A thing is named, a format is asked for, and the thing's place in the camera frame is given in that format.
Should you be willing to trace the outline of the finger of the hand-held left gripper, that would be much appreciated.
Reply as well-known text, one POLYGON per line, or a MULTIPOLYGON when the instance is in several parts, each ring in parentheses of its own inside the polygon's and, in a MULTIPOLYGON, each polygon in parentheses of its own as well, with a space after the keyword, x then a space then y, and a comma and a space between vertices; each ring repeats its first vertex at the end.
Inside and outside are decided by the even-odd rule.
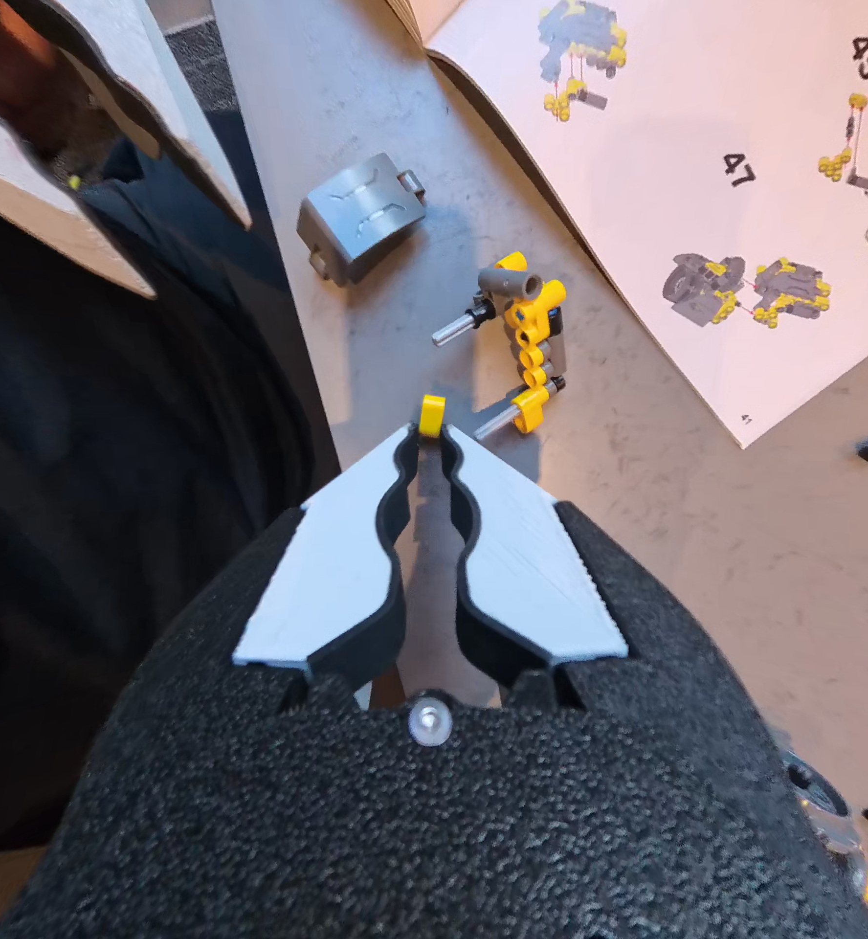
POLYGON ((231 164, 143 1, 10 1, 58 47, 124 135, 166 156, 245 229, 252 218, 231 164))
POLYGON ((141 298, 157 298, 123 229, 55 177, 1 115, 0 217, 99 278, 141 298))

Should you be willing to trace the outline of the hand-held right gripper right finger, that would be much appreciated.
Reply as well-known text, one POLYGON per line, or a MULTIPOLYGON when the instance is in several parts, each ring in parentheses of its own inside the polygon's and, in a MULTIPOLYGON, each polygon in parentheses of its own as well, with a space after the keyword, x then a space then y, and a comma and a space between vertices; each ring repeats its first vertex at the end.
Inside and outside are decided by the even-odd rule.
POLYGON ((455 622, 467 660, 511 688, 525 671, 627 657, 557 499, 453 425, 440 444, 464 541, 455 622))

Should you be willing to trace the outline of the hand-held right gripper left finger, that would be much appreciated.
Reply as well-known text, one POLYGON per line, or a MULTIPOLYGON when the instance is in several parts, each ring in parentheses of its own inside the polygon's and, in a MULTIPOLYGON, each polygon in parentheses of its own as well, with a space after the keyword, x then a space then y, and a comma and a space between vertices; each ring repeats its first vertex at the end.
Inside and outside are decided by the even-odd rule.
POLYGON ((415 474, 416 426, 408 424, 303 503, 235 665, 338 675, 358 690, 393 664, 406 616, 394 546, 410 519, 415 474))

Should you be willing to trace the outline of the grey curved panel brick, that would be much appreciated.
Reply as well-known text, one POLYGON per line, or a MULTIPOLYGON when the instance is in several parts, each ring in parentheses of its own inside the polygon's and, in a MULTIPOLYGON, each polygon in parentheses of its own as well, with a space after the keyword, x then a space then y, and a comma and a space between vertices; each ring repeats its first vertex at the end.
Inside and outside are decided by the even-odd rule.
POLYGON ((338 287, 356 284, 425 217, 424 197, 417 175, 385 153, 340 171, 299 207, 312 268, 338 287))

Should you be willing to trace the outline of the yellow grey brick assembly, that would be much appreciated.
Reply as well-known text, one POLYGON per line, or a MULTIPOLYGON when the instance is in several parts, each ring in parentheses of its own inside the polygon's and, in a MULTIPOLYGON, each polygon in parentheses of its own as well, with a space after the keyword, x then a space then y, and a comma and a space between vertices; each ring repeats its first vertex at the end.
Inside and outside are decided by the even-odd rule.
POLYGON ((478 289, 463 314, 432 335, 441 347, 493 320, 502 320, 524 389, 496 417, 476 429, 483 442, 513 426, 528 435, 545 418, 545 405, 566 385, 563 303, 559 280, 544 281, 529 270, 522 252, 513 252, 478 272, 478 289))

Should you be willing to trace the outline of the grey desk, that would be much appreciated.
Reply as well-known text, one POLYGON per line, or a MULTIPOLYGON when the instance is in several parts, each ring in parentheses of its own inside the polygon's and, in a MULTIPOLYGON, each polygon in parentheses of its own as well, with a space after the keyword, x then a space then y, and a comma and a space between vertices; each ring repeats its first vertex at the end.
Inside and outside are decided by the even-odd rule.
POLYGON ((523 251, 568 289, 568 386, 503 459, 575 503, 692 611, 764 718, 868 806, 868 359, 741 450, 576 240, 522 147, 386 2, 213 2, 340 464, 426 393, 471 433, 513 377, 497 323, 437 349, 477 269, 523 251), (356 287, 321 280, 304 195, 379 152, 427 217, 356 287))

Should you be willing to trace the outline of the person's black clothing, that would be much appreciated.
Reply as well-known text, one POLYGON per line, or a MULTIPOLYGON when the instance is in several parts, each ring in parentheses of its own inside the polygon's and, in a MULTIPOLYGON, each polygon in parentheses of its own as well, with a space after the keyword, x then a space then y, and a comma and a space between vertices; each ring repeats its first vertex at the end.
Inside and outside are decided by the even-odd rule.
POLYGON ((0 851, 52 836, 149 649, 336 468, 236 112, 245 230, 122 139, 81 193, 145 299, 0 218, 0 851))

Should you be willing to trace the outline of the pile of loose bricks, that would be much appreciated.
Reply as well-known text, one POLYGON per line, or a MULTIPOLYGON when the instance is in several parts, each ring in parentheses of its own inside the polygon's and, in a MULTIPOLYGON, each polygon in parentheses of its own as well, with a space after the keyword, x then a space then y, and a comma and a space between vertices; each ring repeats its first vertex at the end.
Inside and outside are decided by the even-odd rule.
POLYGON ((865 842, 858 824, 868 832, 868 806, 856 806, 810 763, 791 749, 782 752, 782 762, 799 803, 819 840, 833 859, 860 884, 868 873, 865 842))

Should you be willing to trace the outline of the open instruction booklet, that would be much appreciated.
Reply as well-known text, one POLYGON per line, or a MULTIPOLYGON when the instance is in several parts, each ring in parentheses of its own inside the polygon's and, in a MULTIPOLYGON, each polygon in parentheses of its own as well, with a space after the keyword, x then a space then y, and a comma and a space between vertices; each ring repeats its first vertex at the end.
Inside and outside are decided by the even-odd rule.
POLYGON ((868 1, 390 6, 742 447, 868 356, 868 1))

